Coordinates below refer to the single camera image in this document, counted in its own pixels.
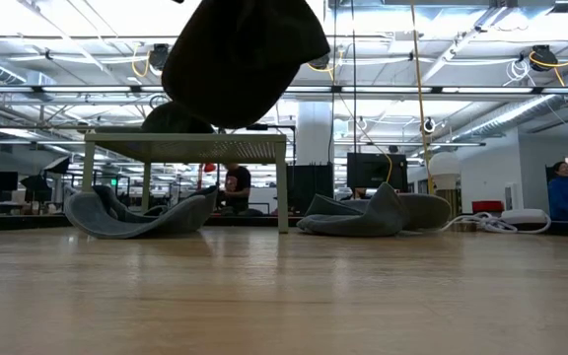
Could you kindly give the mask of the black softbox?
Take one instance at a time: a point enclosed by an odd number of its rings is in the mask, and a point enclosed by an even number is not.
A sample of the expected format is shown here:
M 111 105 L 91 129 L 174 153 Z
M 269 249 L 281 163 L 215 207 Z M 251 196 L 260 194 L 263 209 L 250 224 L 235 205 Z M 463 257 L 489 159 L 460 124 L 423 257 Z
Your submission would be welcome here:
M 25 177 L 21 180 L 21 185 L 26 189 L 26 202 L 43 203 L 51 200 L 52 188 L 42 175 Z

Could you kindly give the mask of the blue-grey cap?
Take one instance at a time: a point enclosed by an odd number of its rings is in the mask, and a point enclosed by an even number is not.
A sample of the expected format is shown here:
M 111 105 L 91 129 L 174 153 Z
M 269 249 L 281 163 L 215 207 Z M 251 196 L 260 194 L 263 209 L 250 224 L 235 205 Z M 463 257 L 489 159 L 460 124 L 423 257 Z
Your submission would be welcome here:
M 154 234 L 186 234 L 200 229 L 213 213 L 218 188 L 210 186 L 190 194 L 158 216 L 130 212 L 108 186 L 77 192 L 64 202 L 68 221 L 97 239 L 126 240 Z

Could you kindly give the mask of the light grey cap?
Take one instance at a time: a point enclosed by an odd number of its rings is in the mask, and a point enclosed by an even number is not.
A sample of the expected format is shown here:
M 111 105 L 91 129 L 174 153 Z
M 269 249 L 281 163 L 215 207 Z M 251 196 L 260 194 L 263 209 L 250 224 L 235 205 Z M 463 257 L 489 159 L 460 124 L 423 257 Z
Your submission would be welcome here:
M 450 203 L 438 196 L 397 193 L 384 182 L 369 199 L 337 201 L 316 195 L 297 227 L 312 235 L 390 237 L 439 230 L 451 219 Z

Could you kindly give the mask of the white power adapter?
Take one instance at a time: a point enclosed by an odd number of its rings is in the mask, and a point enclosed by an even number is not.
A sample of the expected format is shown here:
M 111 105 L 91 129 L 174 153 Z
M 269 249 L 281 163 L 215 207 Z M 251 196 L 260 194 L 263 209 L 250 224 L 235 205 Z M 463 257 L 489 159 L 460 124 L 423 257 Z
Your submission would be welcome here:
M 500 219 L 508 225 L 546 225 L 550 221 L 549 216 L 540 209 L 506 210 L 501 214 Z

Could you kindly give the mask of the green perforated metal shelf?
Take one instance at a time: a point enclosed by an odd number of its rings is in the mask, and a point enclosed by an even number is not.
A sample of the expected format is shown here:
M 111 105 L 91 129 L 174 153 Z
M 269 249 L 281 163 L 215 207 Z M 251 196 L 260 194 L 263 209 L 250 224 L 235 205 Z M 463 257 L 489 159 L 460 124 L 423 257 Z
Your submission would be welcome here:
M 144 164 L 143 206 L 148 206 L 153 164 L 248 163 L 276 167 L 278 231 L 289 232 L 287 137 L 283 134 L 90 133 L 84 137 L 82 189 L 93 190 L 98 147 Z

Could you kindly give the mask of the dark charcoal cap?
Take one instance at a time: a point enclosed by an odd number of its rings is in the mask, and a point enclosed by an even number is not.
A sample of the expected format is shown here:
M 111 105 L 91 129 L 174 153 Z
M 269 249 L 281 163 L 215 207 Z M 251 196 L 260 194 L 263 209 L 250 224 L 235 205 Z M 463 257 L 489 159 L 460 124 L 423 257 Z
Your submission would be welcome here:
M 329 51 L 306 0 L 201 0 L 161 83 L 182 114 L 243 128 L 270 111 L 304 64 Z
M 190 114 L 178 103 L 168 102 L 155 107 L 145 118 L 141 130 L 146 133 L 211 134 L 214 128 Z

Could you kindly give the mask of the black cabinet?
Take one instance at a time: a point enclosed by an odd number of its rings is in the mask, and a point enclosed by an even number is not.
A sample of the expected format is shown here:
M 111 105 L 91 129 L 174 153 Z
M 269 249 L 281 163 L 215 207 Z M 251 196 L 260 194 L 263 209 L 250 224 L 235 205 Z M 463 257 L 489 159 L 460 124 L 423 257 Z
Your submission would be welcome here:
M 334 196 L 334 165 L 293 165 L 287 167 L 288 208 L 304 215 L 316 194 Z

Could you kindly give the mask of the long ceiling light strip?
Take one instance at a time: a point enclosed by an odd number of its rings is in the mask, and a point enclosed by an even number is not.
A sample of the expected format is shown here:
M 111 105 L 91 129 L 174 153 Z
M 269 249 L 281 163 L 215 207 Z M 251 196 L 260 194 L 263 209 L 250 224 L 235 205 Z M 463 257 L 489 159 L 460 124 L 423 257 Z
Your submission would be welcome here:
M 0 86 L 6 94 L 139 94 L 162 93 L 161 86 Z M 568 87 L 405 87 L 405 86 L 291 86 L 286 94 L 433 94 L 433 95 L 568 95 Z

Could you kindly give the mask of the white standing appliance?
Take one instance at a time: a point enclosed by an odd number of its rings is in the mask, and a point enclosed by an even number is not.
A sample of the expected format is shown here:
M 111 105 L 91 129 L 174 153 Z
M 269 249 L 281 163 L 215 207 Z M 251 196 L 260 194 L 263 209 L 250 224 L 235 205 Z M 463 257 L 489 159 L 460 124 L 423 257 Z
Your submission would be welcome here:
M 505 210 L 518 210 L 524 208 L 523 193 L 516 182 L 507 182 L 504 187 Z

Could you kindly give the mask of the red box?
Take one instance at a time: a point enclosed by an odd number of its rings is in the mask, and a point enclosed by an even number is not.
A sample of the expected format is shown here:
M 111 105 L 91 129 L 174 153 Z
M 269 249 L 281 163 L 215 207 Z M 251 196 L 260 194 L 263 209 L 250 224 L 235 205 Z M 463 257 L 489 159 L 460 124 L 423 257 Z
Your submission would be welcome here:
M 475 200 L 471 202 L 472 212 L 476 213 L 501 213 L 505 210 L 504 203 L 500 200 Z

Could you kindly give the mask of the red articulated lamp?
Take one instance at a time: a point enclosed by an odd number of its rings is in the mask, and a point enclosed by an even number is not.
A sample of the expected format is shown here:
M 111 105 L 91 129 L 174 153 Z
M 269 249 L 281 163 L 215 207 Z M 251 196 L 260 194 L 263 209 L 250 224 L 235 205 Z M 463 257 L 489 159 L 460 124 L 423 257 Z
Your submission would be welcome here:
M 196 189 L 203 188 L 203 178 L 206 174 L 216 171 L 216 166 L 213 163 L 201 163 L 198 167 Z

